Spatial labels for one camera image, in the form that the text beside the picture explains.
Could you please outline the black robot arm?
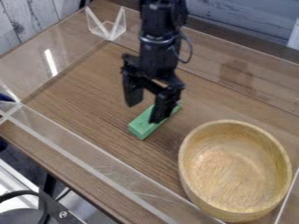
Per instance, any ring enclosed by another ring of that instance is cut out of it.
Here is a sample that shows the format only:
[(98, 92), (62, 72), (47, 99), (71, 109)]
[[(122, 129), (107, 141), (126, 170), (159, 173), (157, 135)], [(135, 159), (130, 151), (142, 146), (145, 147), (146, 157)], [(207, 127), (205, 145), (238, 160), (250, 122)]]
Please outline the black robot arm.
[(182, 41), (182, 27), (187, 24), (189, 9), (185, 0), (141, 0), (141, 53), (125, 53), (122, 59), (126, 104), (134, 107), (145, 99), (145, 90), (155, 95), (150, 123), (171, 116), (178, 106), (185, 83), (175, 74)]

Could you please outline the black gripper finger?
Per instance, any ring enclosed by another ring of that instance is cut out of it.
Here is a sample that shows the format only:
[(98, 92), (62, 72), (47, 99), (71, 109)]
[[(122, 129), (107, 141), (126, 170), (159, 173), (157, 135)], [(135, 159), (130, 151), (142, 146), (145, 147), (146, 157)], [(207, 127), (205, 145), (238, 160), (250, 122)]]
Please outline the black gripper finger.
[(135, 77), (127, 73), (123, 75), (125, 97), (129, 107), (134, 107), (145, 99), (145, 84), (142, 81), (142, 77)]
[(171, 116), (174, 108), (182, 99), (182, 90), (177, 87), (166, 87), (155, 97), (150, 123), (159, 123)]

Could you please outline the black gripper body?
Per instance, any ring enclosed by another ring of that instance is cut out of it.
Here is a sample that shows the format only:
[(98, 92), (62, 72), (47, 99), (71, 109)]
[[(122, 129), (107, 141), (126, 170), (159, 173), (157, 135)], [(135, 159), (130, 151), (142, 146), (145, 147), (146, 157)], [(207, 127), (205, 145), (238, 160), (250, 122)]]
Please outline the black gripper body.
[(125, 53), (122, 74), (142, 77), (145, 90), (158, 95), (169, 86), (185, 89), (185, 83), (175, 70), (179, 64), (182, 37), (146, 38), (141, 37), (141, 53)]

